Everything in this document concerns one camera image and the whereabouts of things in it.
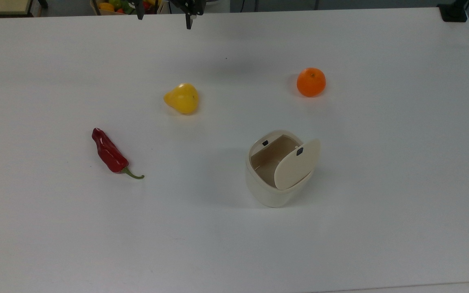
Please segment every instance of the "small trash bin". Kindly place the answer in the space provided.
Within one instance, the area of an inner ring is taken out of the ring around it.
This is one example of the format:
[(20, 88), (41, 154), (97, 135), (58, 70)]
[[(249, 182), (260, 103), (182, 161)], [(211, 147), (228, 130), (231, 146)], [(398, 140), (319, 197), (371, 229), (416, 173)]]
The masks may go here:
[(245, 160), (245, 180), (262, 204), (278, 208), (300, 193), (320, 158), (320, 141), (303, 143), (285, 130), (256, 141)]

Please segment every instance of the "white table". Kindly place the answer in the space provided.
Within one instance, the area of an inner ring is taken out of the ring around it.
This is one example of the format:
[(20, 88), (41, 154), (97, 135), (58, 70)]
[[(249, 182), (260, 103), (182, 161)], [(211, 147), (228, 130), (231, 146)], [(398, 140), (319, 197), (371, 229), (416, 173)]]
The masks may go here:
[[(327, 89), (300, 98), (305, 67)], [(162, 96), (201, 94), (182, 116)], [(112, 174), (105, 130), (138, 181)], [(244, 156), (322, 158), (284, 208)], [(469, 22), (437, 8), (0, 19), (0, 293), (299, 293), (469, 282)]]
[(469, 283), (365, 289), (353, 293), (469, 293)]

